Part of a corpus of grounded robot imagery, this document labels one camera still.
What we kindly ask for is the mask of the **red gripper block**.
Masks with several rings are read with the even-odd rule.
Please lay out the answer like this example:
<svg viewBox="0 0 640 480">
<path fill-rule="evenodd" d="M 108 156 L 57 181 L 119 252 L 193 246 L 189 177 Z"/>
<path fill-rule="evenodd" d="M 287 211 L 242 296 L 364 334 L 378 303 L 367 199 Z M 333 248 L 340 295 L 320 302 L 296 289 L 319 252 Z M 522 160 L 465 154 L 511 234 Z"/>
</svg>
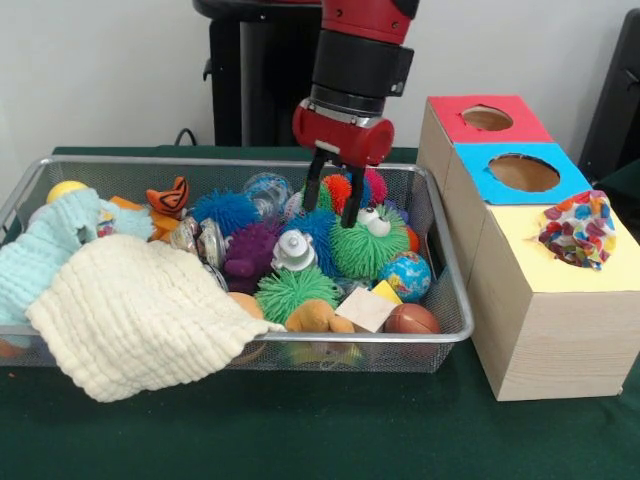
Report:
<svg viewBox="0 0 640 480">
<path fill-rule="evenodd" d="M 294 136 L 301 146 L 315 149 L 310 163 L 302 207 L 311 212 L 317 206 L 320 174 L 327 161 L 327 152 L 337 155 L 347 165 L 351 175 L 351 193 L 345 201 L 341 217 L 343 228 L 352 228 L 360 209 L 364 191 L 365 167 L 382 163 L 391 150 L 395 129 L 382 117 L 357 117 L 303 100 L 292 119 Z"/>
</svg>

